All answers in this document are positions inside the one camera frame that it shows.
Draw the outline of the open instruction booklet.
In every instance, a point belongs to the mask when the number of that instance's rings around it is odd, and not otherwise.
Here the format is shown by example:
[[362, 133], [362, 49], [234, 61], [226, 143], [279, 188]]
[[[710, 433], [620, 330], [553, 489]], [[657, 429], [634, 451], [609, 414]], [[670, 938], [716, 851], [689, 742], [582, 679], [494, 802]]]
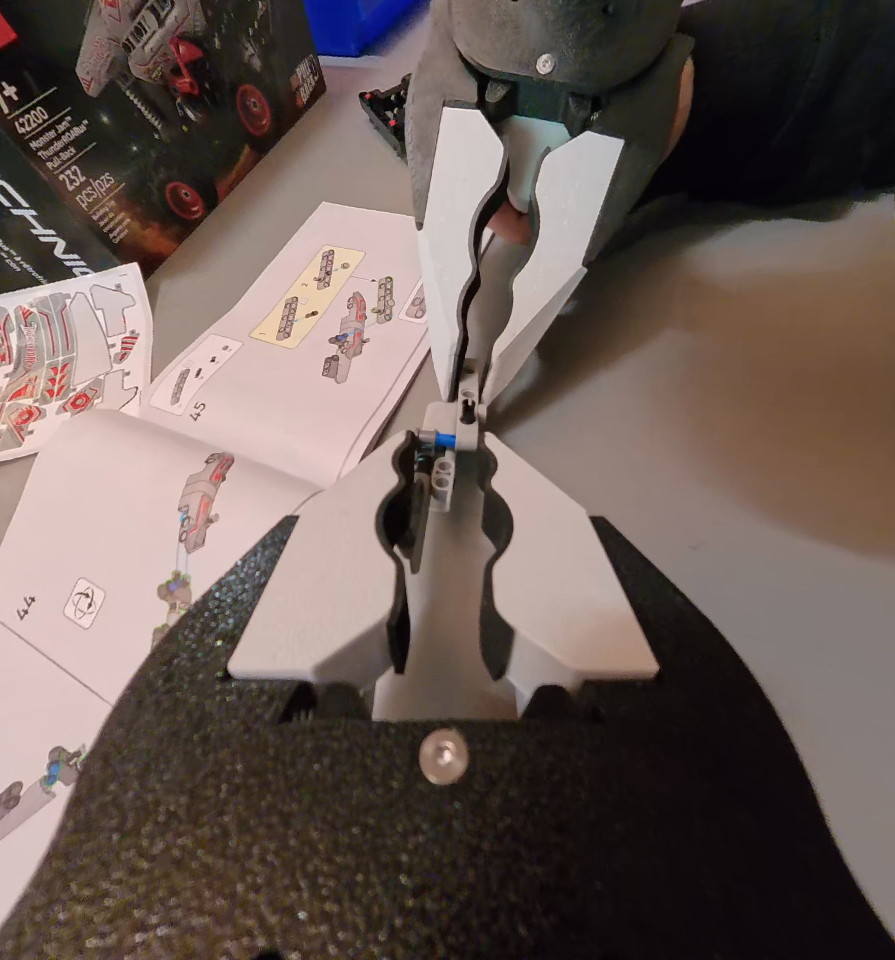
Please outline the open instruction booklet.
[[323, 203], [129, 414], [112, 369], [37, 454], [0, 547], [0, 915], [143, 661], [355, 467], [428, 352], [413, 222]]

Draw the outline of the person's right forearm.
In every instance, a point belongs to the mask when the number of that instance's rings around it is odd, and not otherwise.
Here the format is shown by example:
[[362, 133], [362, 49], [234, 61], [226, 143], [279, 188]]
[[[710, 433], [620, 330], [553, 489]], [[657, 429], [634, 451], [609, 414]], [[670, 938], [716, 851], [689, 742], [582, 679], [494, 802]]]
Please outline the person's right forearm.
[[660, 194], [780, 207], [895, 187], [895, 1], [681, 7], [694, 85]]

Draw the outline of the red and grey sticker sheet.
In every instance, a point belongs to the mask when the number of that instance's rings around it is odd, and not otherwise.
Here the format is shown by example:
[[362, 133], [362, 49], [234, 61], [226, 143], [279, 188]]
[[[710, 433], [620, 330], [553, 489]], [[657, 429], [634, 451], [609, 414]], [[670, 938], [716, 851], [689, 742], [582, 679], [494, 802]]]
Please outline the red and grey sticker sheet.
[[94, 409], [138, 414], [153, 315], [140, 266], [0, 294], [0, 463]]

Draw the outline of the person's right hand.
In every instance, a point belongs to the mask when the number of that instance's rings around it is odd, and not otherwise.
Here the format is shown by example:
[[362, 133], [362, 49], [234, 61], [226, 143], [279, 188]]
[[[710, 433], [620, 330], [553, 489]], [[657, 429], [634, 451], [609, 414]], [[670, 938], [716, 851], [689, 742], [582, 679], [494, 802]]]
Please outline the person's right hand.
[[488, 227], [510, 244], [527, 247], [533, 242], [534, 227], [529, 214], [516, 209], [509, 199], [502, 200], [490, 217]]

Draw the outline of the black toy building set box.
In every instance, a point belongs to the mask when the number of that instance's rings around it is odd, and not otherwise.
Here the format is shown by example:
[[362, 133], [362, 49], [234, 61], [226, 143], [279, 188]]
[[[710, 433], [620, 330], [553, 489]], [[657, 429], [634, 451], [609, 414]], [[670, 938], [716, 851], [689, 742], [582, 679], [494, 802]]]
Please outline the black toy building set box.
[[0, 1], [0, 293], [169, 258], [325, 92], [300, 1]]

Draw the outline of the small grey brick connector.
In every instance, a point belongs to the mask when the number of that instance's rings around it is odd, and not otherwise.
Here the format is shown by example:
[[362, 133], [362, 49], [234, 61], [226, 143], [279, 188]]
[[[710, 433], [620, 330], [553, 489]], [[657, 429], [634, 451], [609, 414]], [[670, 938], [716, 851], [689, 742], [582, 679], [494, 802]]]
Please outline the small grey brick connector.
[[481, 399], [482, 368], [475, 361], [465, 361], [459, 376], [456, 396], [457, 422], [460, 427], [481, 425], [486, 407]]

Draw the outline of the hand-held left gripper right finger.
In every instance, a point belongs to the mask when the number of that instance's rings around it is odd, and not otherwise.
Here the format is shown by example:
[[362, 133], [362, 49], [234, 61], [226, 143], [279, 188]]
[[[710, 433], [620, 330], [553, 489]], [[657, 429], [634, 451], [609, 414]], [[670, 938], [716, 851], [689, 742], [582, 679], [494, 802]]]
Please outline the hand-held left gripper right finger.
[[516, 709], [542, 687], [654, 678], [657, 659], [586, 510], [494, 434], [479, 447], [479, 486], [491, 545], [481, 655]]

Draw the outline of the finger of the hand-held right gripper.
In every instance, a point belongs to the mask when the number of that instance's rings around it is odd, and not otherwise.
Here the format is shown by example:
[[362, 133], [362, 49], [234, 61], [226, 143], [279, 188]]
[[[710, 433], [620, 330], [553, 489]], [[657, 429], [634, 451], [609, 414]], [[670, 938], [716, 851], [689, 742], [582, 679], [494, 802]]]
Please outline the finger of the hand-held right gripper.
[[587, 130], [540, 162], [533, 194], [536, 243], [513, 278], [510, 318], [491, 350], [487, 402], [515, 378], [583, 280], [623, 145], [620, 138]]
[[445, 106], [420, 229], [430, 354], [443, 400], [456, 396], [480, 239], [508, 179], [508, 152], [484, 113], [475, 105]]

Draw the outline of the black toy brick chassis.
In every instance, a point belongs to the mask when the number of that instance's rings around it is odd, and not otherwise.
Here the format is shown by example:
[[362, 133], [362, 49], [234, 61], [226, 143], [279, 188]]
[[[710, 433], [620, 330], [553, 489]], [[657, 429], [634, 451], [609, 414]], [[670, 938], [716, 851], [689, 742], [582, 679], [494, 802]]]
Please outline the black toy brick chassis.
[[402, 162], [407, 162], [406, 101], [412, 77], [407, 73], [391, 87], [358, 93], [359, 105], [371, 126]]

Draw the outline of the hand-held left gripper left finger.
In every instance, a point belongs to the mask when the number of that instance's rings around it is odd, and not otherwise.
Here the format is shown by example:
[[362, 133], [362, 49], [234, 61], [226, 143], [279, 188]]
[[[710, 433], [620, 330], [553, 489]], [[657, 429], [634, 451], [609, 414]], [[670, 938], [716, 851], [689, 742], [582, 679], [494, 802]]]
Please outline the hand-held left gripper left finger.
[[372, 685], [406, 668], [417, 435], [402, 431], [314, 496], [231, 655], [238, 679]]

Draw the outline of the blue plastic bin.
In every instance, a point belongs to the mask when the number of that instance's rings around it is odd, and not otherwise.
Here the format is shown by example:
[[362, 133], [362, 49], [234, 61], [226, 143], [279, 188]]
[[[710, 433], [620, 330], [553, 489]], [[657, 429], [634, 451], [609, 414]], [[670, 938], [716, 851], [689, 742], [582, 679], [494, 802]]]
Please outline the blue plastic bin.
[[422, 1], [305, 1], [319, 55], [358, 58]]

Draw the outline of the grey toy brick assembly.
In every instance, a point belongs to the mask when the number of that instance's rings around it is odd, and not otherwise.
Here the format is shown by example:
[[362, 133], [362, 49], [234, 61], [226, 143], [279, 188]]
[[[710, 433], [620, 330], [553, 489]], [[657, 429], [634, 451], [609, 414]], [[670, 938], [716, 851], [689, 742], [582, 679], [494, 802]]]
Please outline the grey toy brick assembly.
[[411, 574], [421, 570], [430, 515], [451, 510], [458, 468], [476, 462], [482, 427], [460, 427], [456, 399], [428, 405], [411, 462], [408, 526], [399, 546]]

